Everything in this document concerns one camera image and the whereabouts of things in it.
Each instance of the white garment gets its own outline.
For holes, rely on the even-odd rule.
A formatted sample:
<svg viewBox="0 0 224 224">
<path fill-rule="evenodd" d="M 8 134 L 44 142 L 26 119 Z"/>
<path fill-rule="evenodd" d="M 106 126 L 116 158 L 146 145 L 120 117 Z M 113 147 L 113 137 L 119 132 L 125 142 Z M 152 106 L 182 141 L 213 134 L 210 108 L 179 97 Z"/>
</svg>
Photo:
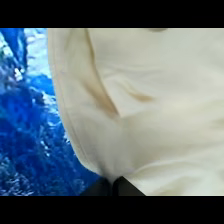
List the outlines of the white garment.
<svg viewBox="0 0 224 224">
<path fill-rule="evenodd" d="M 224 29 L 54 28 L 48 38 L 84 166 L 146 195 L 224 195 Z"/>
</svg>

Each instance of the white fabric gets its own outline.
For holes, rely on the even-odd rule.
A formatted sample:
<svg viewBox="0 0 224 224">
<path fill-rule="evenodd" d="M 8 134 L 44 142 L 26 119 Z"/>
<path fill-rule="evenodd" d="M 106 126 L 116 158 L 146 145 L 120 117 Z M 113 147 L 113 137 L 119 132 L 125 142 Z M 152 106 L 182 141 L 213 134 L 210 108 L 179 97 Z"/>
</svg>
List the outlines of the white fabric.
<svg viewBox="0 0 224 224">
<path fill-rule="evenodd" d="M 146 195 L 224 195 L 224 29 L 52 28 L 81 163 Z"/>
</svg>

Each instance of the black object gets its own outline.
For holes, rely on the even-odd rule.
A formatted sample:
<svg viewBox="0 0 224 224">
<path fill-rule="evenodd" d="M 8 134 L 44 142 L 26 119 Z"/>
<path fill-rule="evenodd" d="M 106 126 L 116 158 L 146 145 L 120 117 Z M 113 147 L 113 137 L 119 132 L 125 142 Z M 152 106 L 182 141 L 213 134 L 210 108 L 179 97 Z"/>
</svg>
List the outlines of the black object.
<svg viewBox="0 0 224 224">
<path fill-rule="evenodd" d="M 80 196 L 145 196 L 124 177 L 118 178 L 113 186 L 105 178 L 100 178 Z"/>
</svg>

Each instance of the cream cloth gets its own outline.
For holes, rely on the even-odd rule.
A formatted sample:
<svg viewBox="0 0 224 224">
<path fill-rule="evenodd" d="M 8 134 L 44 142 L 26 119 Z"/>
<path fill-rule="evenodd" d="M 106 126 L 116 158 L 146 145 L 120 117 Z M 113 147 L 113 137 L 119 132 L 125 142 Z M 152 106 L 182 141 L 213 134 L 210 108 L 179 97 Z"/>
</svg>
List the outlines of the cream cloth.
<svg viewBox="0 0 224 224">
<path fill-rule="evenodd" d="M 224 29 L 50 28 L 81 163 L 146 195 L 224 195 Z"/>
</svg>

